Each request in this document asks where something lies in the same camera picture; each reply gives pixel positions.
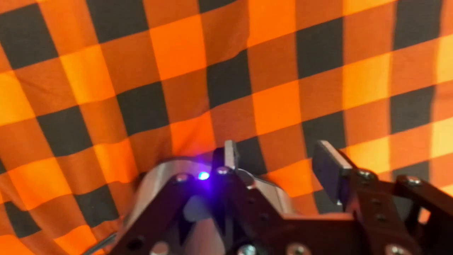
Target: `screw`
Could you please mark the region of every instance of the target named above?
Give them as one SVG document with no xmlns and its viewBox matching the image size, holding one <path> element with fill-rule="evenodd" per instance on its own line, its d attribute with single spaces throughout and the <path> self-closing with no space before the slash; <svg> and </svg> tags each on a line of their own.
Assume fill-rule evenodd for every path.
<svg viewBox="0 0 453 255">
<path fill-rule="evenodd" d="M 385 255 L 410 255 L 410 253 L 398 244 L 389 244 L 385 247 Z"/>
<path fill-rule="evenodd" d="M 286 255 L 311 255 L 311 253 L 306 245 L 293 243 L 286 247 Z"/>
<path fill-rule="evenodd" d="M 409 186 L 420 186 L 422 180 L 416 176 L 406 176 L 406 182 Z"/>
<path fill-rule="evenodd" d="M 257 255 L 257 250 L 255 245 L 245 244 L 245 245 L 239 247 L 238 255 Z"/>
<path fill-rule="evenodd" d="M 175 176 L 175 182 L 178 183 L 185 183 L 187 180 L 188 180 L 188 175 L 181 173 Z"/>
<path fill-rule="evenodd" d="M 226 166 L 218 168 L 218 169 L 216 169 L 216 173 L 218 173 L 219 176 L 226 176 L 226 175 L 229 173 L 229 168 L 226 168 Z"/>
</svg>

